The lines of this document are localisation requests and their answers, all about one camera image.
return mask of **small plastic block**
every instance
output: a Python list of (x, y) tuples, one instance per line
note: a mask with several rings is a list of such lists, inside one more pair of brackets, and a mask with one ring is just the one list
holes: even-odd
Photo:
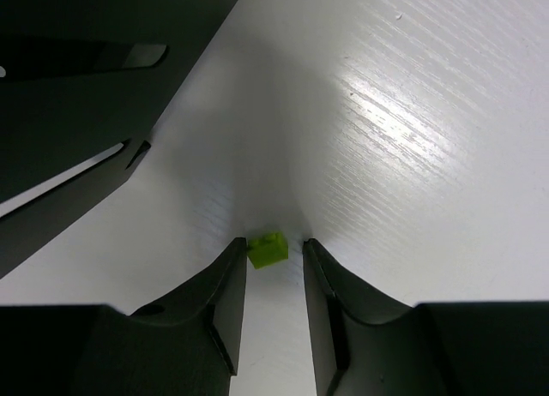
[(251, 239), (248, 242), (248, 257), (255, 269), (284, 261), (288, 258), (288, 242), (279, 231)]

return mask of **white textured surface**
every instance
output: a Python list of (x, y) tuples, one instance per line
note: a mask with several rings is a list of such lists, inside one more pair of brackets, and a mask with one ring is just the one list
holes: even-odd
[(130, 312), (235, 236), (232, 395), (314, 393), (299, 241), (406, 303), (549, 299), (549, 0), (240, 0), (136, 174), (0, 282), (2, 303)]

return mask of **black metal plate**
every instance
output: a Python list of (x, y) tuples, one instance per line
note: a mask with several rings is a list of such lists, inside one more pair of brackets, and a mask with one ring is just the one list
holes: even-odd
[(317, 240), (303, 252), (319, 396), (549, 394), (549, 303), (409, 308)]
[(168, 46), (146, 69), (0, 79), (0, 202), (126, 143), (102, 165), (0, 219), (0, 277), (129, 177), (127, 165), (236, 1), (0, 0), (0, 38)]
[(205, 270), (132, 316), (105, 305), (0, 308), (1, 393), (228, 395), (246, 262), (246, 241), (235, 239)]

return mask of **green lego brick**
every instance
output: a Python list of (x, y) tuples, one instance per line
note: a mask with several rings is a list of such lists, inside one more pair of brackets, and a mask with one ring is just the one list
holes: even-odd
[(248, 242), (248, 258), (255, 269), (273, 265), (288, 258), (288, 242), (277, 231)]

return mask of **screw hole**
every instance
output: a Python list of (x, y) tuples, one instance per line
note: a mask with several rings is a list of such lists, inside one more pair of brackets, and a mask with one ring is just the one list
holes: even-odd
[(159, 315), (160, 313), (166, 310), (161, 304), (146, 304), (142, 308), (138, 309), (134, 316), (154, 316)]

